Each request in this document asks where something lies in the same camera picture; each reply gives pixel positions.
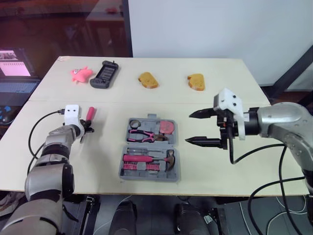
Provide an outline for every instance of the toy pig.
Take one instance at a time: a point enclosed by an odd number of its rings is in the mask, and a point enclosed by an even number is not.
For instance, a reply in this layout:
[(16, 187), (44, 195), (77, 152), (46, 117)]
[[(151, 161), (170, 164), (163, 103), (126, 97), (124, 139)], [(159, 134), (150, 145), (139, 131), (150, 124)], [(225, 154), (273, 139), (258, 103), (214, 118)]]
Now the toy pig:
[(72, 81), (78, 82), (88, 82), (89, 77), (93, 74), (92, 70), (89, 70), (88, 67), (84, 67), (80, 70), (72, 70), (70, 72), (72, 74)]

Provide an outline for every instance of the bread slice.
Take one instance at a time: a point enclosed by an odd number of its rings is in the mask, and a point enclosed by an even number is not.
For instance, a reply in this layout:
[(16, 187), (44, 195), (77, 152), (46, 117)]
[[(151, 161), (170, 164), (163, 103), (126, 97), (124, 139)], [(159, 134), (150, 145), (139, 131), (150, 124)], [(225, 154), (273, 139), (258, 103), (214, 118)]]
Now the bread slice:
[(188, 85), (196, 90), (196, 91), (204, 91), (205, 89), (205, 83), (204, 83), (204, 77), (201, 73), (195, 73), (188, 76), (189, 83)]
[(152, 89), (158, 87), (156, 79), (149, 72), (144, 72), (142, 75), (140, 75), (138, 80), (142, 83), (142, 85), (145, 88)]

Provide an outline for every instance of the pliers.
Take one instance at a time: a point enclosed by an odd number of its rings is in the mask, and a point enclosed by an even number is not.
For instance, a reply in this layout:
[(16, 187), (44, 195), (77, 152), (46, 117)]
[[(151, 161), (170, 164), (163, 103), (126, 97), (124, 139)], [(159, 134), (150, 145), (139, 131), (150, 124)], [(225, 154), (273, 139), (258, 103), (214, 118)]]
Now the pliers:
[(148, 142), (148, 143), (153, 143), (154, 141), (167, 141), (168, 138), (164, 135), (156, 135), (155, 133), (151, 131), (143, 131), (143, 130), (129, 130), (128, 131), (130, 134), (142, 134), (145, 136), (148, 136), (148, 138), (143, 138), (141, 140), (135, 140), (132, 138), (128, 138), (127, 141), (129, 142)]

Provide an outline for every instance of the gray toolbox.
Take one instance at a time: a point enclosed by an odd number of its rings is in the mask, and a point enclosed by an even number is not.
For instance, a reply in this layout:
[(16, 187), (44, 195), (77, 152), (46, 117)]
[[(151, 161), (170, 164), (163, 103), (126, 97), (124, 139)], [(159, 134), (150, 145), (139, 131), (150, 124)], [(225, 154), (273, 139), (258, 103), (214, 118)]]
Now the gray toolbox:
[(173, 120), (130, 118), (119, 168), (125, 180), (153, 180), (175, 182), (179, 179), (179, 154), (173, 147), (177, 125)]

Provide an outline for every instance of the table surface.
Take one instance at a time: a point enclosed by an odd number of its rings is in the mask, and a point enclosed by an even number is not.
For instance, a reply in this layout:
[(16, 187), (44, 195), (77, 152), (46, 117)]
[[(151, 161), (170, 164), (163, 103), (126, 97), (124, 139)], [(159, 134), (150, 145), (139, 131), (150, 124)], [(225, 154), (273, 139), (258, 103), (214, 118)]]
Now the table surface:
[[(70, 70), (89, 66), (97, 72), (103, 60), (113, 59), (121, 70), (111, 88), (94, 89), (89, 84), (71, 81)], [(141, 86), (137, 78), (144, 71), (150, 71), (156, 77), (159, 88), (148, 90)], [(205, 77), (204, 92), (190, 89), (187, 83), (187, 75), (198, 72)], [(194, 119), (188, 115), (195, 110), (212, 107), (213, 96), (223, 87), (230, 88), (242, 98), (244, 110), (268, 105), (252, 75), (238, 59), (71, 57), (67, 61), (56, 61), (0, 141), (0, 189), (24, 189), (31, 158), (27, 139), (33, 124), (49, 112), (77, 103), (83, 109), (82, 117), (86, 116), (90, 106), (97, 110), (92, 124), (95, 132), (88, 133), (82, 144), (76, 141), (71, 149), (70, 163), (74, 168), (76, 193), (250, 195), (260, 185), (278, 180), (282, 148), (260, 151), (232, 165), (228, 151), (202, 148), (184, 141), (193, 136), (220, 136), (216, 118)], [(143, 118), (148, 113), (173, 119), (178, 124), (178, 141), (175, 144), (180, 156), (178, 182), (122, 180), (118, 176), (122, 148), (127, 144), (128, 119)], [(45, 141), (47, 133), (62, 122), (61, 115), (42, 121), (33, 134), (33, 149), (37, 149)], [(259, 136), (249, 136), (245, 141), (235, 140), (234, 155), (239, 157), (256, 147), (272, 143), (278, 141)], [(287, 151), (283, 177), (301, 175), (300, 167)], [(303, 181), (285, 185), (288, 195), (307, 193)], [(260, 195), (281, 195), (281, 192), (275, 185), (264, 189)]]

